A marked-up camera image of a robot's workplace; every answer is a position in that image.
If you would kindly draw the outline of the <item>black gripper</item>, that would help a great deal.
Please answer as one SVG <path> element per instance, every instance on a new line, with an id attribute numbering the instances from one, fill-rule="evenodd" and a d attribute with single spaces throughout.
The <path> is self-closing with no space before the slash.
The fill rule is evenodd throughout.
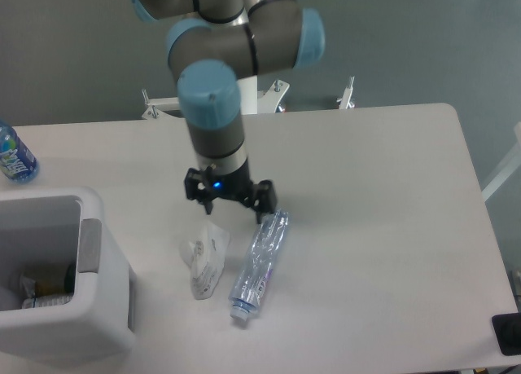
<path id="1" fill-rule="evenodd" d="M 189 168 L 184 178 L 184 187 L 186 198 L 202 205 L 207 215 L 212 213 L 214 199 L 231 200 L 253 210 L 256 223 L 261 224 L 265 215 L 276 212 L 278 204 L 271 180 L 258 183 L 251 180 L 248 159 L 231 169 L 225 169 L 225 173 L 215 164 L 204 169 Z"/>

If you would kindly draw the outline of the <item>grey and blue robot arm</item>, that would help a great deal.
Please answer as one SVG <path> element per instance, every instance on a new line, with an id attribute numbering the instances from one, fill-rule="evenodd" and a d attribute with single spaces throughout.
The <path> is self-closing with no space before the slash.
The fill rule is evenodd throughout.
<path id="1" fill-rule="evenodd" d="M 212 212 L 216 199 L 251 209 L 277 208 L 274 183 L 251 179 L 239 81 L 317 63 L 326 32 L 319 12 L 298 0 L 130 0 L 139 18 L 175 18 L 165 39 L 197 165 L 184 179 L 186 197 Z"/>

